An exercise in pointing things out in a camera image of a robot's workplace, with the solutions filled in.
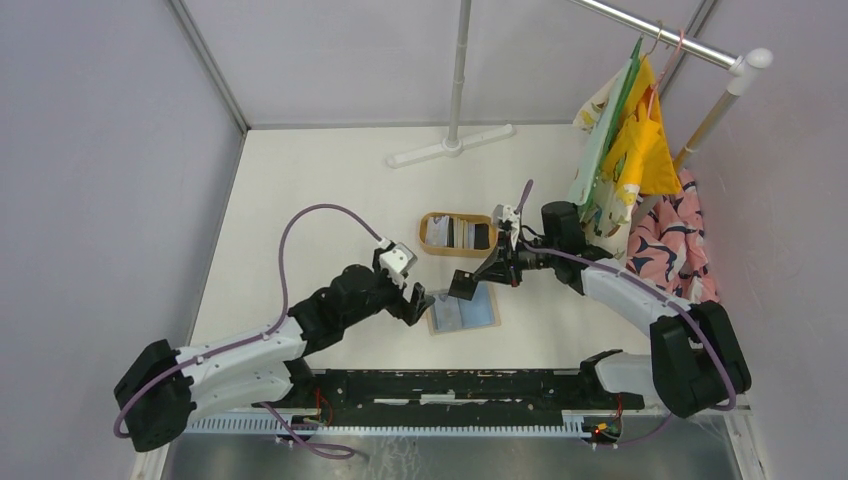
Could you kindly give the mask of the black card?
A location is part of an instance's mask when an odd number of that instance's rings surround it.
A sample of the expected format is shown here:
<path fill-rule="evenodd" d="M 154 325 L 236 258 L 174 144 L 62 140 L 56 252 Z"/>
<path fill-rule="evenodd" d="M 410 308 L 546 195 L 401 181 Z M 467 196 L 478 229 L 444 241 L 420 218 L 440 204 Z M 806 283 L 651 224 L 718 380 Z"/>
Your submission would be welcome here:
<path fill-rule="evenodd" d="M 471 301 L 474 298 L 478 286 L 472 272 L 455 270 L 448 289 L 450 297 Z"/>

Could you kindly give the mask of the tan oval card holder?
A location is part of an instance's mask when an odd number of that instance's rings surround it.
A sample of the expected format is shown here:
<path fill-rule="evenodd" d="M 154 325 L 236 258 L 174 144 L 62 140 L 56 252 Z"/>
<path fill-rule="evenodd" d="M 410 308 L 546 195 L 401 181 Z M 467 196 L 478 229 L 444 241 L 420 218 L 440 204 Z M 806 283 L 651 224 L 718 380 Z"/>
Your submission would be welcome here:
<path fill-rule="evenodd" d="M 419 222 L 418 239 L 430 255 L 484 258 L 494 250 L 497 231 L 484 215 L 431 212 Z"/>

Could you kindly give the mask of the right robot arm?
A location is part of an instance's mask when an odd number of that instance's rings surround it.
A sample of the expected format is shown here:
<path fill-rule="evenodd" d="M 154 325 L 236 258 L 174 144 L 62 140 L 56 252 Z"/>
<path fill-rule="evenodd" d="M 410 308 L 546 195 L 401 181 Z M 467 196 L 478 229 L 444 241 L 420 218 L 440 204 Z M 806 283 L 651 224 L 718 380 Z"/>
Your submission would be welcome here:
<path fill-rule="evenodd" d="M 493 212 L 494 247 L 472 272 L 456 271 L 449 293 L 468 300 L 483 282 L 521 285 L 527 271 L 550 270 L 562 284 L 623 317 L 650 343 L 645 355 L 608 350 L 582 362 L 580 400 L 602 408 L 617 393 L 659 399 L 673 415 L 734 409 L 752 376 L 725 308 L 668 294 L 623 267 L 612 254 L 587 242 L 576 205 L 541 209 L 542 234 L 525 236 L 518 207 Z"/>

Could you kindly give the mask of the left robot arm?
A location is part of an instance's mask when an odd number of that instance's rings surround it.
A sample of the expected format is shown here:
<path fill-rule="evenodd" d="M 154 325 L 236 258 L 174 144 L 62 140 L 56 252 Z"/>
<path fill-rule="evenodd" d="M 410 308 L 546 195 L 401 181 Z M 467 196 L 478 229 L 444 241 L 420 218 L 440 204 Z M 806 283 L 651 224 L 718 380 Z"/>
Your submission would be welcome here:
<path fill-rule="evenodd" d="M 386 270 L 350 265 L 328 286 L 290 307 L 278 327 L 248 330 L 204 346 L 148 344 L 113 390 L 118 438 L 138 452 L 158 449 L 196 421 L 233 408 L 283 400 L 306 405 L 314 394 L 307 356 L 385 312 L 415 325 L 435 302 L 420 283 L 409 297 Z"/>

